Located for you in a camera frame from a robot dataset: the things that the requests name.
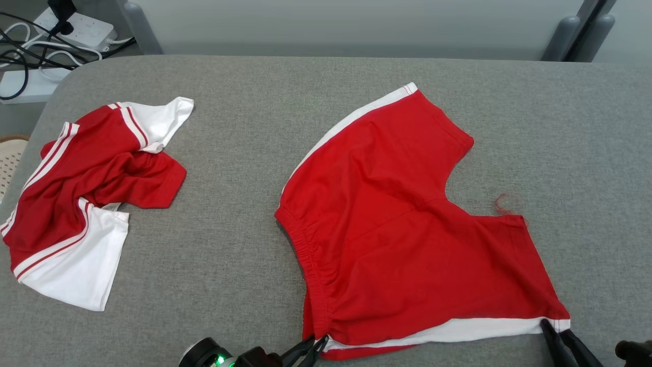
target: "red shorts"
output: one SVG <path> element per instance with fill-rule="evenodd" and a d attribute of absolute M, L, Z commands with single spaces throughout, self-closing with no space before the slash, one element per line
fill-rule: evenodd
<path fill-rule="evenodd" d="M 426 342 L 570 328 L 519 215 L 446 198 L 473 139 L 410 83 L 350 114 L 310 150 L 276 218 L 307 283 L 304 335 L 349 359 Z"/>

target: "gray fabric surface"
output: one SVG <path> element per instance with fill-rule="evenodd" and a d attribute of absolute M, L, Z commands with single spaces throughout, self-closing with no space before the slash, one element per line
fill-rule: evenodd
<path fill-rule="evenodd" d="M 166 148 L 188 170 L 169 209 L 124 204 L 130 232 L 106 311 L 19 285 L 0 249 L 0 365 L 176 366 L 212 336 L 232 353 L 301 338 L 305 286 L 273 213 L 296 164 L 337 121 L 414 81 L 475 147 L 447 193 L 472 214 L 520 197 L 572 329 L 606 366 L 652 338 L 652 68 L 523 61 L 125 57 L 52 96 L 0 207 L 64 121 L 114 101 L 195 99 Z M 541 335 L 431 343 L 322 366 L 551 366 Z"/>

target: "white power strip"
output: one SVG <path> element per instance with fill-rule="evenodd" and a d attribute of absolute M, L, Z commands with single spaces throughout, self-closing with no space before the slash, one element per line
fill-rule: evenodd
<path fill-rule="evenodd" d="M 47 8 L 34 22 L 45 29 L 51 30 L 57 25 L 58 21 L 52 9 Z M 111 24 L 90 16 L 74 13 L 68 18 L 68 22 L 74 28 L 71 34 L 62 35 L 59 33 L 57 36 L 75 46 L 88 47 L 104 52 L 109 50 L 109 42 L 117 37 L 117 33 Z M 38 27 L 37 31 L 41 35 L 46 34 L 43 29 Z"/>
<path fill-rule="evenodd" d="M 54 80 L 47 79 L 37 69 L 30 70 L 27 87 L 23 93 L 16 98 L 8 101 L 0 100 L 0 102 L 3 104 L 46 102 L 50 98 L 50 95 L 52 95 L 52 92 L 54 92 L 54 89 L 59 85 L 57 80 L 63 79 L 70 72 L 70 70 L 62 67 L 44 69 L 43 71 Z M 23 70 L 5 72 L 2 80 L 0 80 L 0 95 L 3 97 L 14 95 L 23 86 L 24 80 L 25 71 Z"/>

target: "red fabric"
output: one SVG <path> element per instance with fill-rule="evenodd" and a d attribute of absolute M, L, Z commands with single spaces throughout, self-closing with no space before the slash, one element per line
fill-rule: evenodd
<path fill-rule="evenodd" d="M 139 152 L 140 143 L 125 125 L 119 108 L 103 106 L 77 121 L 78 130 L 47 173 L 22 193 L 16 217 L 4 237 L 13 271 L 28 257 L 79 234 L 85 220 L 78 198 L 102 207 L 129 202 L 141 208 L 167 208 L 179 190 L 186 170 L 165 153 Z M 66 123 L 60 138 L 73 135 Z M 41 157 L 55 147 L 47 143 Z"/>
<path fill-rule="evenodd" d="M 417 91 L 363 115 L 295 171 L 276 218 L 308 286 L 304 336 L 362 345 L 453 318 L 569 319 L 523 217 L 469 215 L 446 198 L 472 145 Z"/>

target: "white wall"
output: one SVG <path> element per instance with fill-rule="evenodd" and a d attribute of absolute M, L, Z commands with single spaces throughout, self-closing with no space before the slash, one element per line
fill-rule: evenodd
<path fill-rule="evenodd" d="M 540 59 L 582 0 L 132 0 L 167 54 Z"/>
<path fill-rule="evenodd" d="M 652 0 L 617 0 L 615 24 L 593 62 L 652 63 Z"/>

